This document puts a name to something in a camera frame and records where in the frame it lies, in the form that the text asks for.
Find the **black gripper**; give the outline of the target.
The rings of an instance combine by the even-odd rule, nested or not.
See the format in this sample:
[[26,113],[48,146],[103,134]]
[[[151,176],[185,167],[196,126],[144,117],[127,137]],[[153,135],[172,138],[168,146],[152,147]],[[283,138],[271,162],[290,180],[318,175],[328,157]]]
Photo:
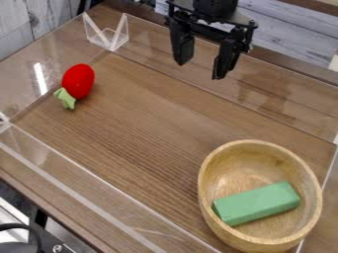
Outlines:
[[223,79],[236,65],[240,51],[251,49],[259,24],[238,10],[239,0],[167,0],[167,3],[171,51],[176,64],[184,65],[191,60],[193,36],[200,35],[220,42],[212,79]]

